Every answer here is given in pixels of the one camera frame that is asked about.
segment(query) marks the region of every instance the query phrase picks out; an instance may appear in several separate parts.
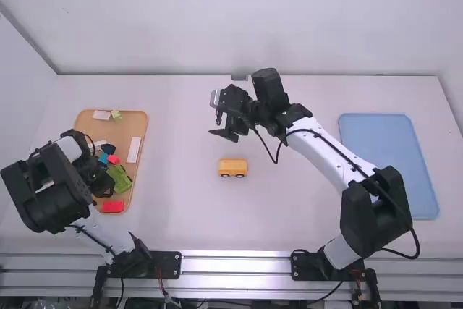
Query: toy car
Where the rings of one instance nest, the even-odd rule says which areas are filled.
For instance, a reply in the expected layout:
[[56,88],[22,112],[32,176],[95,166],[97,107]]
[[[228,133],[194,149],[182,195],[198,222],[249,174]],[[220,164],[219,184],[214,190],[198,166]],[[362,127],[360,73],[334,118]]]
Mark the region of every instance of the toy car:
[[245,177],[247,161],[243,158],[222,158],[218,164],[218,174],[221,177]]

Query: black cable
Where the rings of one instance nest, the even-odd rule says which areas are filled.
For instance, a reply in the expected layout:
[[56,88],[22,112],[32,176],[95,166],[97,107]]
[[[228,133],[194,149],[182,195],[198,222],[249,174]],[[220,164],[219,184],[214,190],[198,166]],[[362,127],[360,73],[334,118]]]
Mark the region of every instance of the black cable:
[[84,137],[87,137],[89,139],[89,141],[92,143],[92,146],[93,146],[92,157],[95,157],[95,154],[96,154],[95,143],[93,142],[92,138],[88,134],[85,134],[85,133],[82,133],[82,134],[84,135]]
[[112,254],[114,257],[116,257],[116,253],[114,252],[113,248],[111,246],[107,246],[103,244],[100,240],[96,239],[93,235],[88,233],[82,226],[77,226],[75,224],[70,224],[68,227],[75,228],[76,233],[83,233],[87,237],[89,237],[92,241],[96,242],[98,245],[100,245],[107,253]]
[[262,142],[262,144],[264,145],[264,147],[266,148],[267,153],[270,156],[272,162],[274,162],[275,164],[278,164],[278,159],[279,159],[281,146],[283,145],[283,142],[288,138],[289,135],[294,134],[294,133],[298,133],[298,132],[308,132],[310,134],[313,134],[314,137],[320,138],[326,145],[328,145],[330,148],[332,148],[348,164],[350,164],[352,166],[352,170],[358,171],[370,184],[374,185],[377,188],[377,190],[380,192],[380,194],[385,199],[387,199],[387,201],[394,207],[394,210],[398,214],[402,215],[403,222],[405,223],[407,228],[410,230],[410,233],[412,233],[413,240],[415,242],[415,247],[416,247],[416,251],[415,251],[414,255],[406,255],[406,254],[401,253],[399,251],[388,249],[387,247],[382,247],[380,249],[380,251],[386,251],[388,253],[393,253],[394,255],[401,256],[403,258],[406,258],[407,260],[415,260],[420,256],[420,253],[421,253],[420,241],[418,240],[418,236],[417,236],[417,234],[415,232],[415,229],[413,228],[412,224],[410,224],[407,221],[407,215],[405,214],[405,212],[397,205],[397,203],[391,198],[391,196],[380,185],[378,185],[377,182],[372,180],[368,175],[366,175],[366,173],[363,170],[361,170],[361,168],[360,168],[360,166],[358,164],[353,162],[349,157],[347,157],[344,153],[342,153],[342,151],[340,151],[332,142],[330,142],[328,139],[326,139],[324,136],[322,136],[319,132],[316,132],[315,130],[311,130],[311,129],[306,129],[306,128],[301,128],[301,129],[298,129],[298,130],[292,130],[291,132],[288,132],[281,139],[281,141],[280,141],[280,143],[278,145],[278,148],[276,149],[275,158],[273,158],[271,152],[268,149],[268,146],[267,146],[266,142],[262,139],[259,132],[256,129],[253,129],[253,130],[254,130],[255,134],[257,134],[257,136],[259,137],[259,139]]
[[121,305],[122,299],[124,298],[124,279],[121,276],[121,297],[119,297],[119,300],[117,301],[116,304],[116,309]]
[[336,292],[336,290],[344,283],[344,280],[341,280],[330,292],[328,292],[326,295],[323,297],[318,298],[317,300],[310,300],[307,302],[307,305],[311,305],[317,302],[321,302],[322,300],[325,300],[326,298],[330,297],[333,293]]
[[196,308],[199,308],[204,303],[210,303],[210,302],[221,303],[221,304],[230,304],[230,305],[238,305],[238,306],[246,307],[246,308],[251,308],[252,307],[251,304],[239,303],[239,302],[230,302],[228,300],[181,300],[181,301],[182,302],[191,302],[191,303],[200,303],[200,305],[197,306]]
[[200,304],[196,305],[196,309],[200,309],[207,300],[202,301]]
[[[111,246],[105,245],[103,242],[101,242],[100,240],[95,238],[93,235],[91,235],[89,232],[87,232],[84,229],[84,227],[78,226],[76,224],[70,224],[68,227],[75,228],[76,233],[81,233],[82,232],[87,237],[89,237],[92,241],[94,241],[95,243],[100,245],[107,253],[110,253],[110,254],[112,254],[113,257],[116,257],[116,253],[114,252],[114,250],[113,250],[113,248]],[[120,279],[121,279],[121,295],[119,297],[119,300],[117,301],[116,309],[121,305],[122,299],[124,298],[124,279],[122,278],[122,276],[120,276]]]

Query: red block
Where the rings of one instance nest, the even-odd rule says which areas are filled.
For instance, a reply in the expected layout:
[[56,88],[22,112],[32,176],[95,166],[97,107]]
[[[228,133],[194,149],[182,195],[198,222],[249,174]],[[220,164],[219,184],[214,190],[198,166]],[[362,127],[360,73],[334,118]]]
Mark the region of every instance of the red block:
[[102,213],[121,213],[124,210],[123,200],[113,200],[103,203]]
[[112,164],[120,164],[121,160],[116,155],[109,155],[108,156],[108,162],[112,163]]

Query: blue mat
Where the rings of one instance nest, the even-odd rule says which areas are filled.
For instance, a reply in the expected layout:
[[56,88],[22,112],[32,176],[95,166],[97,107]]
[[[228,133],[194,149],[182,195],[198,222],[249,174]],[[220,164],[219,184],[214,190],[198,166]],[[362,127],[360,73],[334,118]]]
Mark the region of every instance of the blue mat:
[[382,169],[402,174],[412,218],[435,219],[439,206],[410,119],[403,114],[342,114],[342,143],[359,157]]

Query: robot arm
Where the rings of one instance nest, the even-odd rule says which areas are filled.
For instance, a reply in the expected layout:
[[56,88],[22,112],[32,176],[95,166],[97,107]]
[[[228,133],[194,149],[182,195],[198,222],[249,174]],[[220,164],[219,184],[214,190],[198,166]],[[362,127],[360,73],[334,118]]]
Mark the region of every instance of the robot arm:
[[[235,85],[212,92],[210,105],[216,109],[217,125],[223,113],[227,117],[224,129],[209,132],[237,143],[239,135],[249,130],[258,134],[256,126],[263,126],[281,144],[312,162],[337,189],[341,235],[319,250],[321,263],[336,270],[346,268],[412,230],[407,195],[397,170],[392,166],[377,169],[359,158],[330,136],[304,106],[290,104],[275,69],[255,72],[252,83],[257,100]],[[377,201],[372,203],[370,195],[377,196]]]
[[141,240],[108,227],[92,205],[92,195],[112,192],[114,180],[90,153],[83,133],[69,130],[0,174],[22,221],[32,231],[75,233],[121,277],[148,272],[153,260]]

